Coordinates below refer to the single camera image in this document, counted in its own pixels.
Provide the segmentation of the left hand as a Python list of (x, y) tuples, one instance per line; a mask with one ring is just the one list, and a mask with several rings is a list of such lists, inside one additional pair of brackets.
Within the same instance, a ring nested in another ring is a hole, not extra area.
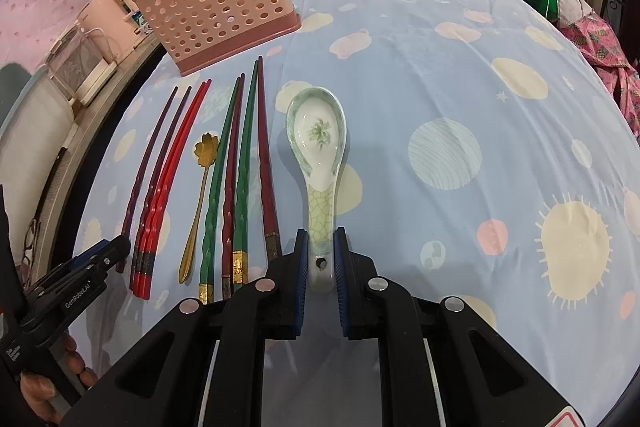
[[(65, 349), (64, 360), (70, 373), (87, 388), (95, 385), (99, 377), (77, 351), (76, 340), (67, 331), (63, 332), (61, 340)], [(52, 404), (52, 400), (58, 396), (58, 389), (49, 378), (34, 373), (21, 373), (20, 387), (26, 403), (40, 419), (53, 425), (62, 421), (63, 415)]]

